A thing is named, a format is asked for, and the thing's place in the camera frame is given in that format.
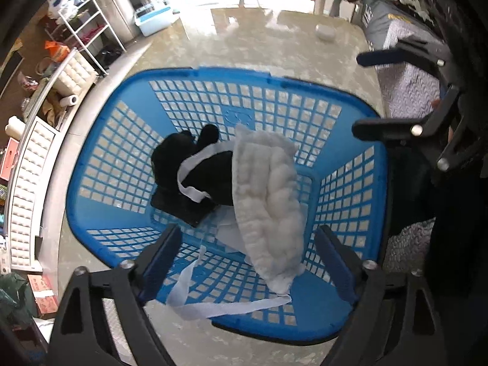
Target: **white fabric band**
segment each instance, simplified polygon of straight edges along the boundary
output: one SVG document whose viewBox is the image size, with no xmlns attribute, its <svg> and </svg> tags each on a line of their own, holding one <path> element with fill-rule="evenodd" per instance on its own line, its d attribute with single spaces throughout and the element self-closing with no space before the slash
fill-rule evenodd
<svg viewBox="0 0 488 366">
<path fill-rule="evenodd" d="M 285 295 L 278 296 L 274 299 L 262 299 L 248 303 L 185 304 L 190 290 L 193 269 L 202 260 L 202 256 L 205 252 L 206 248 L 205 246 L 202 246 L 200 248 L 198 259 L 181 271 L 178 281 L 166 299 L 166 304 L 169 305 L 173 311 L 175 311 L 185 321 L 212 318 L 220 315 L 247 314 L 260 309 L 279 307 L 280 305 L 291 302 L 291 297 L 289 295 Z"/>
<path fill-rule="evenodd" d="M 207 192 L 197 190 L 192 186 L 183 187 L 181 183 L 185 180 L 188 174 L 203 160 L 206 160 L 207 158 L 210 158 L 211 156 L 222 153 L 224 151 L 232 151 L 233 149 L 234 142 L 232 140 L 228 142 L 217 142 L 209 144 L 197 154 L 194 154 L 190 158 L 184 160 L 181 163 L 180 168 L 178 169 L 178 173 L 176 174 L 176 180 L 178 182 L 178 188 L 180 189 L 180 192 L 196 203 L 202 202 L 202 199 L 204 198 L 210 198 L 210 195 Z"/>
</svg>

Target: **silver bolt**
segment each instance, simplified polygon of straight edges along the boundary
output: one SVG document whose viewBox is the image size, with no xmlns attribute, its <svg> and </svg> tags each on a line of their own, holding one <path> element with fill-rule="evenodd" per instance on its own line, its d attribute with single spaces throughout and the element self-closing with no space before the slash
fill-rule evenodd
<svg viewBox="0 0 488 366">
<path fill-rule="evenodd" d="M 133 260 L 122 260 L 119 264 L 119 266 L 124 270 L 129 270 L 130 268 L 134 267 L 134 265 L 136 265 L 136 262 Z"/>
<path fill-rule="evenodd" d="M 363 268 L 365 270 L 375 270 L 378 268 L 378 263 L 374 260 L 364 260 L 363 261 Z"/>
<path fill-rule="evenodd" d="M 410 129 L 410 133 L 414 136 L 420 136 L 422 132 L 424 131 L 424 128 L 422 128 L 421 125 L 414 125 Z"/>
<path fill-rule="evenodd" d="M 77 276 L 80 276 L 80 275 L 83 275 L 83 274 L 86 274 L 88 272 L 88 268 L 86 267 L 76 267 L 75 270 L 73 271 L 73 273 Z"/>
<path fill-rule="evenodd" d="M 447 172 L 449 169 L 449 161 L 445 158 L 441 158 L 437 161 L 437 168 L 442 172 Z"/>
</svg>

